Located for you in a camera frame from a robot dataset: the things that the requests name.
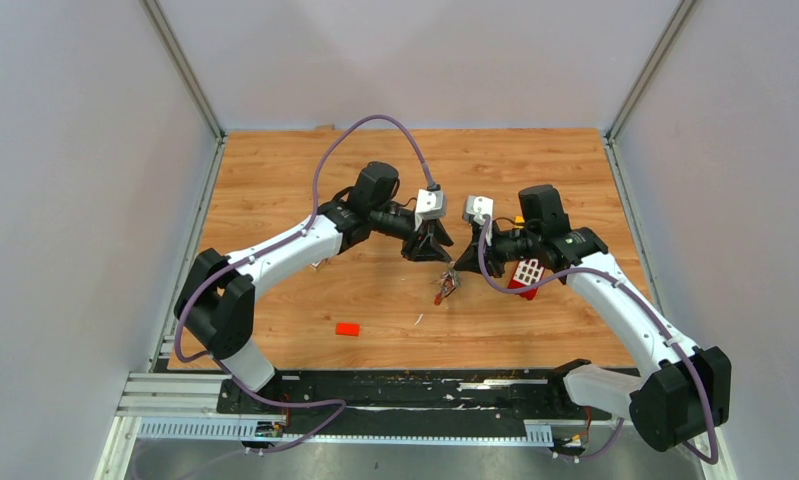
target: white panel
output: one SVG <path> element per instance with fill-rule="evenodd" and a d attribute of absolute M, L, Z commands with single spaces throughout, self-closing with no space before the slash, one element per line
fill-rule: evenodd
<path fill-rule="evenodd" d="M 279 129 L 607 128 L 678 2 L 162 3 L 223 126 Z"/>
<path fill-rule="evenodd" d="M 92 476 L 212 155 L 139 2 L 0 2 L 0 479 Z"/>
<path fill-rule="evenodd" d="M 700 2 L 619 143 L 665 313 L 732 359 L 738 478 L 799 478 L 799 1 Z"/>

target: red block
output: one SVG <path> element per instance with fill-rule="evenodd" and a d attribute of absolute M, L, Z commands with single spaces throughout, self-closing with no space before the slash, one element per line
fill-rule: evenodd
<path fill-rule="evenodd" d="M 334 329 L 337 335 L 348 335 L 350 337 L 357 337 L 361 332 L 361 326 L 357 323 L 338 323 Z"/>

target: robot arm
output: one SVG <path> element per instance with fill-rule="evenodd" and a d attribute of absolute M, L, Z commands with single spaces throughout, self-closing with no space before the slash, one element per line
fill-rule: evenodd
<path fill-rule="evenodd" d="M 565 407 L 591 406 L 631 419 L 644 440 L 665 451 L 705 431 L 702 403 L 691 375 L 676 353 L 691 360 L 705 385 L 715 425 L 728 419 L 731 363 L 713 347 L 702 350 L 678 331 L 637 291 L 617 265 L 608 247 L 588 228 L 571 229 L 560 196 L 550 185 L 520 192 L 525 223 L 522 228 L 500 231 L 495 223 L 482 238 L 482 225 L 493 218 L 493 201 L 469 197 L 464 219 L 473 227 L 473 240 L 458 259 L 456 270 L 481 273 L 478 246 L 484 243 L 485 269 L 492 276 L 504 273 L 508 261 L 537 258 L 553 272 L 571 267 L 603 272 L 615 280 L 578 271 L 559 277 L 584 298 L 620 338 L 634 359 L 640 377 L 599 368 L 587 360 L 575 360 L 553 371 L 549 379 L 555 395 L 552 403 Z M 665 339 L 653 320 L 623 291 L 626 286 L 670 332 Z"/>
<path fill-rule="evenodd" d="M 179 294 L 175 315 L 182 314 L 187 299 L 208 278 L 239 265 L 221 276 L 212 285 L 215 288 L 199 295 L 187 312 L 185 327 L 246 386 L 261 389 L 275 375 L 275 368 L 251 340 L 254 305 L 274 285 L 311 263 L 345 252 L 369 238 L 373 230 L 402 239 L 401 253 L 408 260 L 451 261 L 441 246 L 453 244 L 440 223 L 446 214 L 443 192 L 439 187 L 420 190 L 412 211 L 392 200 L 398 188 L 396 169 L 371 162 L 354 186 L 319 207 L 307 231 L 308 222 L 303 221 L 270 240 L 226 256 L 213 249 L 200 253 Z M 300 231 L 301 236 L 284 242 Z"/>

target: wire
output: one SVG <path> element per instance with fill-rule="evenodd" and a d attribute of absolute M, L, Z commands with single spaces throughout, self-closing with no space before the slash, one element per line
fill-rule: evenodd
<path fill-rule="evenodd" d="M 399 205 L 399 206 L 402 207 L 402 208 L 405 208 L 405 207 L 407 207 L 408 205 L 411 204 L 412 200 L 416 202 L 417 201 L 417 197 L 411 197 L 411 198 L 408 199 L 407 202 L 405 202 L 405 203 L 403 203 L 402 205 Z"/>
<path fill-rule="evenodd" d="M 513 225 L 515 227 L 522 227 L 522 226 L 525 225 L 525 223 L 515 222 L 514 220 L 512 220 L 512 219 L 510 219 L 508 217 L 497 217 L 493 221 L 497 222 L 499 220 L 505 220 L 506 222 L 510 223 L 511 225 Z"/>
<path fill-rule="evenodd" d="M 481 238 L 484 238 L 487 235 L 487 232 L 490 231 L 491 224 L 492 222 L 490 221 L 490 215 L 485 215 L 484 226 L 482 226 L 481 229 Z M 662 322 L 661 319 L 658 318 L 658 316 L 655 314 L 652 308 L 650 308 L 649 304 L 646 303 L 646 300 L 644 300 L 640 295 L 635 293 L 634 290 L 626 286 L 626 284 L 617 282 L 617 279 L 608 273 L 597 270 L 595 268 L 571 267 L 566 270 L 561 270 L 560 272 L 553 273 L 552 275 L 544 279 L 538 280 L 537 282 L 531 285 L 526 285 L 524 287 L 519 287 L 519 288 L 505 288 L 494 282 L 493 278 L 491 278 L 490 276 L 490 273 L 487 271 L 487 265 L 485 265 L 484 261 L 484 247 L 485 243 L 479 242 L 477 250 L 479 269 L 481 270 L 481 275 L 487 281 L 488 285 L 490 285 L 499 292 L 509 293 L 509 294 L 519 294 L 527 292 L 529 290 L 533 290 L 535 288 L 542 287 L 547 283 L 550 283 L 553 280 L 556 280 L 561 277 L 566 277 L 568 275 L 572 275 L 575 273 L 589 273 L 591 275 L 595 275 L 616 285 L 616 288 L 619 288 L 620 291 L 625 293 L 633 302 L 635 302 L 635 304 L 637 304 L 637 306 L 649 318 L 652 324 L 655 325 L 655 328 L 658 329 L 662 337 L 664 337 L 667 340 L 673 337 L 673 335 L 670 333 L 667 327 L 664 326 L 664 322 Z M 682 350 L 682 347 L 680 347 L 677 343 L 672 343 L 671 347 L 673 349 L 673 352 L 675 352 L 676 355 L 682 360 L 682 363 L 685 365 L 685 368 L 687 368 L 688 372 L 691 375 L 694 387 L 696 387 L 696 393 L 699 396 L 699 402 L 702 405 L 703 417 L 705 419 L 705 429 L 706 432 L 708 432 L 708 443 L 710 445 L 711 453 L 710 455 L 706 455 L 700 452 L 699 450 L 696 449 L 696 447 L 691 445 L 691 443 L 688 441 L 683 442 L 683 444 L 688 450 L 693 452 L 694 455 L 699 457 L 705 463 L 708 463 L 710 465 L 716 465 L 719 460 L 717 452 L 717 433 L 714 430 L 714 418 L 711 416 L 711 404 L 708 401 L 708 394 L 705 392 L 705 385 L 703 385 L 702 378 L 699 376 L 699 372 L 696 371 L 696 368 L 693 366 L 693 362 L 690 361 L 690 358 L 688 358 L 688 356 L 685 355 L 685 352 Z"/>
<path fill-rule="evenodd" d="M 584 407 L 585 415 L 587 418 L 585 419 L 585 429 L 581 432 L 573 435 L 575 437 L 585 437 L 585 444 L 590 441 L 590 422 L 592 421 L 590 418 L 590 407 Z"/>
<path fill-rule="evenodd" d="M 437 183 L 434 181 L 434 178 L 431 176 L 431 172 L 429 171 L 428 164 L 425 161 L 425 157 L 423 157 L 423 153 L 422 151 L 420 151 L 420 147 L 419 145 L 417 145 L 417 141 L 414 140 L 414 137 L 411 135 L 411 132 L 409 132 L 404 125 L 402 125 L 398 120 L 396 120 L 393 117 L 380 114 L 369 115 L 352 124 L 351 127 L 347 128 L 346 131 L 344 131 L 339 137 L 337 137 L 337 139 L 334 142 L 332 142 L 332 144 L 328 147 L 328 149 L 325 151 L 325 153 L 322 155 L 319 162 L 317 163 L 317 168 L 314 171 L 314 178 L 313 181 L 311 182 L 311 197 L 313 199 L 311 214 L 308 217 L 308 221 L 305 223 L 305 226 L 302 228 L 302 230 L 296 231 L 290 236 L 279 240 L 274 245 L 270 245 L 262 249 L 261 251 L 256 252 L 254 255 L 252 255 L 252 258 L 259 258 L 263 255 L 266 255 L 269 252 L 272 252 L 278 248 L 283 247 L 284 245 L 287 245 L 293 240 L 296 240 L 297 238 L 301 237 L 303 231 L 306 232 L 308 231 L 308 229 L 311 228 L 311 226 L 313 226 L 314 222 L 317 219 L 317 209 L 319 208 L 318 183 L 319 183 L 320 172 L 322 172 L 322 167 L 325 165 L 326 160 L 328 160 L 329 155 L 331 155 L 331 153 L 334 152 L 337 146 L 340 145 L 340 143 L 343 142 L 343 140 L 345 140 L 346 137 L 348 137 L 352 132 L 357 130 L 358 127 L 360 127 L 361 125 L 370 122 L 372 120 L 385 120 L 395 125 L 396 128 L 398 128 L 405 135 L 405 138 L 408 139 L 408 143 L 411 144 L 411 148 L 414 149 L 414 153 L 416 153 L 417 159 L 420 161 L 420 166 L 422 167 L 423 175 L 425 175 L 429 187 L 434 187 L 435 185 L 437 185 Z M 184 308 L 181 310 L 181 316 L 178 318 L 178 324 L 175 327 L 175 339 L 174 339 L 173 351 L 175 352 L 175 357 L 178 359 L 178 361 L 182 363 L 190 363 L 208 354 L 207 351 L 203 351 L 191 355 L 189 357 L 184 356 L 184 352 L 181 350 L 181 337 L 184 332 L 184 325 L 187 323 L 187 314 L 196 304 L 196 301 L 199 299 L 199 297 L 205 292 L 205 290 L 208 289 L 208 287 L 215 284 L 216 281 L 219 280 L 226 273 L 234 270 L 235 268 L 242 267 L 248 262 L 249 262 L 249 257 L 246 257 L 223 267 L 218 272 L 208 277 L 207 280 L 202 282 L 202 284 L 199 285 L 199 288 L 197 288 L 196 291 L 193 292 L 193 295 L 191 295 L 190 298 L 187 300 L 187 303 L 184 305 Z"/>
<path fill-rule="evenodd" d="M 608 450 L 611 449 L 611 446 L 614 445 L 614 443 L 617 441 L 618 438 L 620 438 L 620 434 L 623 433 L 623 425 L 625 423 L 626 421 L 623 418 L 617 420 L 617 427 L 614 429 L 614 432 L 611 434 L 611 437 L 608 438 L 608 441 L 605 442 L 605 445 L 603 445 L 599 450 L 595 452 L 588 453 L 587 455 L 578 455 L 578 456 L 559 453 L 558 456 L 564 457 L 574 462 L 586 462 L 589 460 L 596 460 L 597 458 L 608 453 Z"/>
<path fill-rule="evenodd" d="M 208 277 L 204 282 L 202 282 L 199 285 L 199 287 L 196 289 L 196 291 L 194 291 L 193 294 L 190 295 L 190 298 L 187 300 L 187 303 L 184 305 L 184 308 L 181 310 L 181 315 L 178 318 L 178 324 L 175 327 L 175 339 L 174 339 L 174 342 L 173 342 L 173 351 L 175 352 L 175 357 L 178 358 L 178 360 L 180 362 L 182 362 L 182 363 L 190 363 L 190 362 L 192 362 L 192 361 L 194 361 L 194 360 L 196 360 L 198 358 L 201 358 L 203 356 L 208 355 L 208 352 L 205 350 L 205 351 L 198 352 L 196 354 L 193 354 L 193 355 L 187 357 L 187 356 L 184 355 L 184 352 L 181 349 L 181 338 L 182 338 L 182 336 L 184 334 L 184 326 L 187 323 L 187 316 L 190 313 L 190 311 L 193 309 L 193 306 L 196 304 L 196 301 L 198 301 L 199 297 L 201 297 L 202 294 L 208 288 L 210 288 L 212 285 L 215 285 L 216 282 L 222 276 L 227 274 L 228 272 L 230 272 L 230 271 L 232 271 L 232 270 L 234 270 L 236 268 L 239 268 L 239 267 L 249 263 L 250 261 L 253 262 L 254 259 L 260 258 L 260 257 L 266 255 L 267 253 L 270 253 L 270 252 L 272 252 L 274 250 L 277 250 L 277 249 L 289 244 L 290 242 L 292 242 L 292 241 L 294 241 L 294 240 L 298 239 L 299 237 L 302 237 L 302 236 L 304 236 L 306 234 L 306 232 L 311 228 L 311 226 L 313 226 L 314 222 L 316 222 L 317 209 L 319 208 L 319 189 L 318 189 L 319 175 L 320 175 L 320 172 L 322 171 L 323 166 L 325 166 L 325 162 L 328 160 L 329 155 L 331 155 L 331 153 L 337 148 L 338 145 L 340 145 L 341 142 L 343 142 L 343 140 L 346 139 L 346 137 L 348 137 L 352 132 L 357 130 L 358 127 L 360 127 L 361 125 L 363 125 L 363 124 L 365 124 L 367 122 L 370 122 L 372 120 L 386 120 L 386 121 L 392 123 L 393 125 L 395 125 L 396 128 L 398 128 L 405 135 L 405 138 L 408 139 L 408 143 L 411 144 L 411 148 L 413 148 L 414 153 L 416 153 L 417 159 L 419 159 L 419 161 L 420 161 L 420 167 L 423 170 L 423 175 L 425 175 L 426 181 L 428 182 L 428 186 L 429 187 L 434 187 L 435 185 L 437 185 L 437 183 L 434 181 L 434 178 L 431 176 L 431 172 L 429 171 L 428 164 L 426 163 L 425 158 L 423 157 L 422 151 L 420 151 L 419 145 L 417 145 L 417 142 L 416 142 L 416 140 L 414 140 L 414 137 L 411 135 L 411 132 L 409 132 L 408 129 L 405 128 L 405 126 L 402 125 L 398 120 L 396 120 L 395 118 L 390 117 L 388 115 L 380 115 L 379 114 L 379 115 L 369 115 L 367 117 L 364 117 L 364 118 L 358 120 L 354 124 L 352 124 L 351 127 L 346 129 L 346 131 L 344 131 L 339 137 L 337 137 L 337 139 L 328 147 L 328 149 L 325 151 L 325 153 L 322 155 L 322 157 L 320 158 L 319 162 L 317 163 L 317 167 L 316 167 L 316 169 L 314 171 L 314 178 L 313 178 L 313 181 L 311 183 L 311 196 L 312 196 L 312 199 L 313 199 L 313 205 L 312 205 L 312 209 L 311 209 L 311 214 L 308 217 L 308 220 L 305 223 L 304 227 L 302 227 L 301 230 L 297 230 L 295 233 L 293 233 L 293 234 L 291 234 L 291 235 L 279 240 L 278 242 L 276 242 L 276 243 L 274 243 L 272 245 L 269 245 L 267 247 L 262 248 L 261 250 L 259 250 L 258 252 L 255 252 L 251 256 L 242 258 L 240 260 L 237 260 L 237 261 L 235 261 L 233 263 L 230 263 L 230 264 L 226 265 L 225 267 L 223 267 L 222 269 L 220 269 L 219 271 L 217 271 L 216 273 L 214 273 L 210 277 Z M 397 182 L 395 191 L 393 193 L 394 196 L 395 196 L 396 192 L 398 192 L 398 190 L 399 190 L 399 183 Z M 214 359 L 214 362 L 216 362 L 217 365 L 219 365 L 219 367 L 223 371 L 225 371 L 227 373 L 231 373 L 231 372 L 228 371 L 228 369 L 225 368 L 224 365 L 222 365 L 216 359 Z M 245 392 L 246 395 L 248 395 L 249 397 L 253 398 L 254 400 L 256 400 L 258 402 L 261 402 L 261 403 L 264 403 L 266 405 L 270 405 L 270 406 L 274 406 L 274 407 L 280 407 L 280 408 L 315 408 L 315 407 L 325 407 L 325 406 L 330 406 L 330 405 L 337 405 L 338 406 L 337 410 L 335 410 L 334 413 L 332 413 L 327 419 L 325 419 L 322 423 L 317 425 L 313 430 L 311 430 L 310 432 L 302 435 L 301 437 L 297 438 L 296 440 L 293 440 L 292 442 L 286 443 L 286 444 L 278 446 L 278 447 L 257 449 L 258 453 L 261 454 L 261 455 L 263 455 L 264 453 L 283 452 L 285 450 L 289 450 L 289 449 L 291 449 L 293 447 L 296 447 L 297 445 L 302 444 L 303 442 L 305 442 L 309 438 L 311 438 L 314 435 L 316 435 L 317 433 L 319 433 L 323 428 L 325 428 L 329 423 L 331 423 L 335 418 L 337 418 L 337 416 L 340 415 L 340 413 L 343 412 L 343 410 L 346 408 L 346 401 L 342 400 L 342 399 L 322 400 L 322 401 L 318 401 L 318 402 L 304 402 L 304 403 L 288 403 L 288 402 L 277 402 L 275 400 L 269 400 L 267 398 L 264 398 L 264 397 L 258 395 L 255 392 L 253 392 L 246 385 L 244 385 L 240 381 L 240 379 L 238 379 L 233 374 L 232 374 L 231 377 L 232 377 L 231 378 L 232 381 L 238 387 L 240 387 L 240 389 L 243 390 L 243 392 Z M 215 463 L 218 460 L 221 460 L 222 458 L 227 458 L 228 456 L 231 456 L 231 455 L 232 454 L 226 454 L 225 456 L 219 457 L 217 459 L 213 459 L 210 462 L 208 462 L 205 465 L 203 465 L 202 467 L 199 467 L 199 469 L 204 468 L 209 463 Z M 180 478 L 188 478 L 189 476 L 192 476 L 192 475 L 193 475 L 193 473 L 190 473 L 189 475 L 184 476 L 184 477 L 180 477 Z"/>

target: wood grain surface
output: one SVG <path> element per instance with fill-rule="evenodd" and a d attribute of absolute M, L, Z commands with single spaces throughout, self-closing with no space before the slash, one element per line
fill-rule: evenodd
<path fill-rule="evenodd" d="M 496 216 L 519 214 L 517 192 L 551 183 L 572 226 L 592 228 L 642 291 L 645 281 L 596 130 L 416 130 L 435 180 L 448 197 L 443 220 L 455 245 L 470 241 L 461 220 L 467 195 L 495 200 Z M 220 253 L 260 243 L 303 220 L 311 178 L 339 131 L 243 132 L 228 137 L 200 251 Z M 413 151 L 396 130 L 352 134 L 329 158 L 320 200 L 355 182 L 368 161 L 395 166 L 404 202 L 425 186 Z M 400 241 L 373 234 L 318 271 L 303 270 L 270 289 L 255 307 L 254 340 L 278 368 L 406 368 L 557 366 L 577 357 L 600 365 L 632 365 L 614 334 L 581 298 L 559 283 L 533 301 L 491 289 L 479 275 L 434 306 L 439 263 L 404 260 Z M 499 279 L 506 284 L 516 264 Z M 423 318 L 414 326 L 420 314 Z M 361 326 L 337 336 L 337 322 Z M 185 332 L 184 351 L 201 346 Z M 212 368 L 207 359 L 171 368 Z"/>

